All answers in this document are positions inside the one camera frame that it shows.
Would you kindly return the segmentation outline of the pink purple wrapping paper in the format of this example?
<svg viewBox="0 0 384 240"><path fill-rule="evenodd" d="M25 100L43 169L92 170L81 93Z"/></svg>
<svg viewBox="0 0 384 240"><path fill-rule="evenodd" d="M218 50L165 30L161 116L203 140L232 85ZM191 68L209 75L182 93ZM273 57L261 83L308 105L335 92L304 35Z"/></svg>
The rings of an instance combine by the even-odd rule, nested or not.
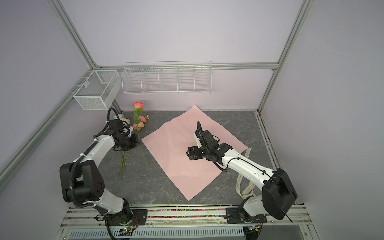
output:
<svg viewBox="0 0 384 240"><path fill-rule="evenodd" d="M165 174L188 201L221 173L221 170L207 161L197 149L197 123L201 123L203 130L210 131L238 153L247 149L246 145L197 106L191 107L142 139Z"/></svg>

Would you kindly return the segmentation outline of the pink spray rose stem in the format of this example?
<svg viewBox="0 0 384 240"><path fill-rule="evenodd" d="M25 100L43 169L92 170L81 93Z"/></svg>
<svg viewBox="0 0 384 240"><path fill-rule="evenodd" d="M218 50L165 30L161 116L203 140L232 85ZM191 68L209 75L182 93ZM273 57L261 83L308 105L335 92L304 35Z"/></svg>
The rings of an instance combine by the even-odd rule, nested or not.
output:
<svg viewBox="0 0 384 240"><path fill-rule="evenodd" d="M140 116L136 120L134 120L134 125L133 128L134 130L139 133L150 121L150 116L145 115L145 116Z"/></svg>

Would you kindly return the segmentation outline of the dark pink rose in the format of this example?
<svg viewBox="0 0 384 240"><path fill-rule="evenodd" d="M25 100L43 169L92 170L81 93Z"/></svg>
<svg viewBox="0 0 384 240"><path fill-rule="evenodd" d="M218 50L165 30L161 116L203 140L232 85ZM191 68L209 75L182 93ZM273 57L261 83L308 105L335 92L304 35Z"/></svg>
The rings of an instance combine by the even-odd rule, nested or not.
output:
<svg viewBox="0 0 384 240"><path fill-rule="evenodd" d="M133 119L136 120L138 117L142 116L142 113L144 112L144 104L142 102L134 102L133 108Z"/></svg>

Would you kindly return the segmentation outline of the cream rose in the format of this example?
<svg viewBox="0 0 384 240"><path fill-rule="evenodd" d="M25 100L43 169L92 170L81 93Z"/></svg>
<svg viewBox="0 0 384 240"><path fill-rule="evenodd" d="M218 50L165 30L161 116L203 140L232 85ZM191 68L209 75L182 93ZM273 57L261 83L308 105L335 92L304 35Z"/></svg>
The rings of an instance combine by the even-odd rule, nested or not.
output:
<svg viewBox="0 0 384 240"><path fill-rule="evenodd" d="M123 134L125 137L127 137L130 133L130 126L127 122L127 119L122 118L123 121ZM119 179L121 180L123 178L123 173L125 172L125 166L126 166L126 147L121 147L121 168L119 170Z"/></svg>

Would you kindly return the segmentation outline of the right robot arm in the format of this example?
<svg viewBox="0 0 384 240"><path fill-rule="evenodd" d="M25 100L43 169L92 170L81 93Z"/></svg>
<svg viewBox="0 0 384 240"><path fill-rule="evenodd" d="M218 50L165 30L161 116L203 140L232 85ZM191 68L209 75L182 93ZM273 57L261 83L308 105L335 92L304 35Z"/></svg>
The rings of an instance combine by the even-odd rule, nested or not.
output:
<svg viewBox="0 0 384 240"><path fill-rule="evenodd" d="M208 130L203 130L200 122L194 138L197 145L189 147L186 152L191 161L205 159L222 172L232 169L262 192L258 196L246 197L235 210L235 215L228 214L227 219L250 223L263 214L277 220L287 216L298 195L286 171L281 168L272 170L251 161L232 146L221 143Z"/></svg>

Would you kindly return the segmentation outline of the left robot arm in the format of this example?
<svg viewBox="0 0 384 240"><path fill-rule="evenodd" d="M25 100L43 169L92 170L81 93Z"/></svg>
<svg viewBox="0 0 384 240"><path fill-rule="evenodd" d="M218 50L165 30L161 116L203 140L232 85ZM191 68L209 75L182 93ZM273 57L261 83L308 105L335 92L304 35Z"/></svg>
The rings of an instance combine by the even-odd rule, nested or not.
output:
<svg viewBox="0 0 384 240"><path fill-rule="evenodd" d="M93 136L93 143L72 163L60 167L63 199L76 208L93 208L105 217L109 225L130 225L134 213L126 199L106 189L99 164L110 151L125 152L135 148L138 138L133 128L120 118L115 108L115 119L107 117L104 128Z"/></svg>

